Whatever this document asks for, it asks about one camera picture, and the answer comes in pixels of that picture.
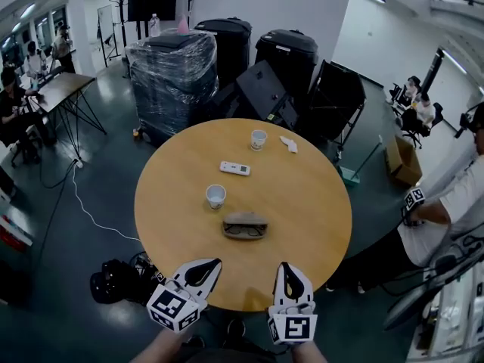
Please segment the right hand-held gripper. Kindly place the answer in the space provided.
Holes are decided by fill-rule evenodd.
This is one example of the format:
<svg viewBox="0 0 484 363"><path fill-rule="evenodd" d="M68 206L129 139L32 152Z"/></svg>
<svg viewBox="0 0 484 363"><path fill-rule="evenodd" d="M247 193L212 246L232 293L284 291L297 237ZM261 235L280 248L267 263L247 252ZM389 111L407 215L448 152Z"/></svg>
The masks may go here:
<svg viewBox="0 0 484 363"><path fill-rule="evenodd" d="M268 328L275 345L313 341L318 316L314 313L312 296L312 283L306 275L290 263L282 262L276 272L273 304L283 305L289 299L301 304L268 308Z"/></svg>

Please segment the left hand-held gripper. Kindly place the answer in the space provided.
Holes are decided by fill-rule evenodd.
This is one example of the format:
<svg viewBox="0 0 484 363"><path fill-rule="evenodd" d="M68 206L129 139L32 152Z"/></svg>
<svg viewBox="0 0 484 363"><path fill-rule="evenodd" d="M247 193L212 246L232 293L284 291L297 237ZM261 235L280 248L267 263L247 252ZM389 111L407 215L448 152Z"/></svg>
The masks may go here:
<svg viewBox="0 0 484 363"><path fill-rule="evenodd" d="M219 258L196 259L182 264L160 284L146 305L150 318L166 329L181 333L200 319L222 271Z"/></svg>

